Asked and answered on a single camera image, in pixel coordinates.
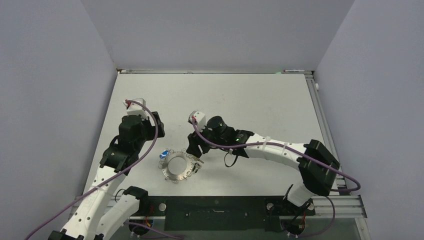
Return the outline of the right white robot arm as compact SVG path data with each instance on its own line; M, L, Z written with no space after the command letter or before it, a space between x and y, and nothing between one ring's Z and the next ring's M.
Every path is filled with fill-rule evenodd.
M282 207L297 213L314 196L327 197L333 190L340 163L323 145L312 139L308 143L279 141L248 130L228 126L220 116L209 120L201 112L188 118L194 132L187 138L187 153L199 158L212 149L230 155L272 161L297 170L300 180L292 185Z

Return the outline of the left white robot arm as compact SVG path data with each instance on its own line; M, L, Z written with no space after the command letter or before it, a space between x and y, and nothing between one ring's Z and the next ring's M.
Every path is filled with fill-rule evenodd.
M164 124L158 112L152 112L150 117L154 125L144 112L122 117L118 135L103 152L87 196L62 229L51 232L48 237L50 240L95 239L97 227L112 194L139 159L143 145L165 136Z

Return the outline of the perforated metal keyring disc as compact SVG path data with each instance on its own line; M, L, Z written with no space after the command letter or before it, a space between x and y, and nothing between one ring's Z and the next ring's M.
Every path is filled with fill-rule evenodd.
M192 174L193 155L188 154L185 148L181 150L165 150L169 150L169 155L164 159L159 159L158 168L163 173L166 181L177 184L194 175Z

